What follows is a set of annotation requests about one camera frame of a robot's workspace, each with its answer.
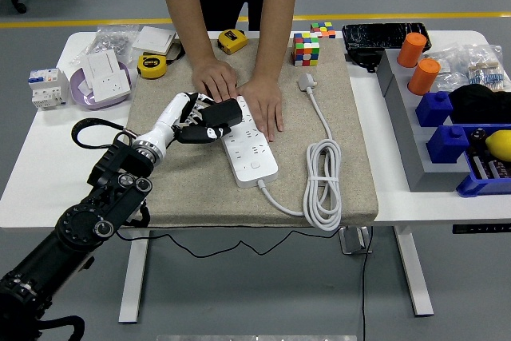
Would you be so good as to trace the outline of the person's right hand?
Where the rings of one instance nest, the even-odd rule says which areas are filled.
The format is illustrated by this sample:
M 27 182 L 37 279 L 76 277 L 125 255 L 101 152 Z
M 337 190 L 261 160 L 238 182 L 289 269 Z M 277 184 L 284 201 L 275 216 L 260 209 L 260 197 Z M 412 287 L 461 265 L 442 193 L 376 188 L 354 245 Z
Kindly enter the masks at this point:
M 235 70 L 214 57 L 200 58 L 192 63 L 192 84 L 199 93 L 207 94 L 216 102 L 238 96 Z

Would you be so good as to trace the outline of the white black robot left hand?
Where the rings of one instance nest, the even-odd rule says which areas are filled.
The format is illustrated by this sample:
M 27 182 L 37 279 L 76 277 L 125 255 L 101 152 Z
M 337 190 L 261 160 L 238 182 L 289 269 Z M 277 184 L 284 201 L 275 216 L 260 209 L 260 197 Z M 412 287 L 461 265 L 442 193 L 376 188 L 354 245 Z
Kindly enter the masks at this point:
M 242 121 L 239 102 L 216 102 L 202 93 L 179 93 L 164 109 L 153 128 L 139 136 L 158 149 L 173 141 L 181 144 L 212 143 Z

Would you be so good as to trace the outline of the person's left hand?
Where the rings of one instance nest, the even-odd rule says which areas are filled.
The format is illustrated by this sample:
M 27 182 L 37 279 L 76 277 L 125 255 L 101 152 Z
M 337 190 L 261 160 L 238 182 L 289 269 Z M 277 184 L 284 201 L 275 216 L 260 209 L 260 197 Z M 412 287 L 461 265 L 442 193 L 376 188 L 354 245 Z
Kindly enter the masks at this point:
M 275 132 L 283 131 L 282 93 L 278 81 L 254 74 L 238 91 L 247 103 L 256 128 L 268 142 L 273 142 Z

